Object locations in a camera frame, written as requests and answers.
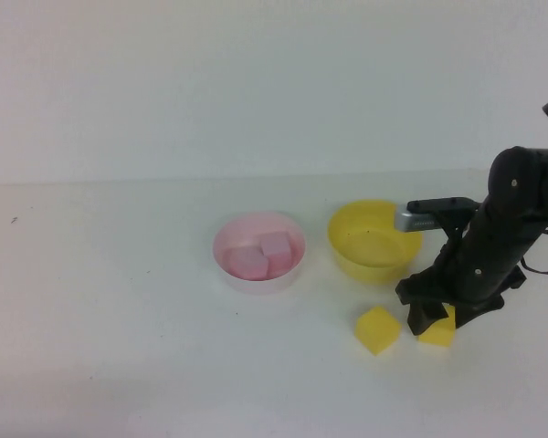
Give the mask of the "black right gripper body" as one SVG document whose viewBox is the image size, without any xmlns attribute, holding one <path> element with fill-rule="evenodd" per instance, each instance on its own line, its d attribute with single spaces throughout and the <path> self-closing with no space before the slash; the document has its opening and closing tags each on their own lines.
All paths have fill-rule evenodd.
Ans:
<svg viewBox="0 0 548 438">
<path fill-rule="evenodd" d="M 450 207 L 432 214 L 448 241 L 431 267 L 398 283 L 404 305 L 484 307 L 548 227 L 547 217 L 508 217 L 486 203 L 473 212 Z"/>
</svg>

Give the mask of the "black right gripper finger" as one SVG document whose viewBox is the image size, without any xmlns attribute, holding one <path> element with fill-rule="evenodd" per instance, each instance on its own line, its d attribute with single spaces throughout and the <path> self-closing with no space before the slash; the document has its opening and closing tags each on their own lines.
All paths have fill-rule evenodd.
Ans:
<svg viewBox="0 0 548 438">
<path fill-rule="evenodd" d="M 455 328 L 460 329 L 481 314 L 482 305 L 462 304 L 455 306 Z"/>
<path fill-rule="evenodd" d="M 448 313 L 442 303 L 414 301 L 410 304 L 407 324 L 414 336 L 420 336 L 435 322 L 445 318 L 448 318 Z"/>
</svg>

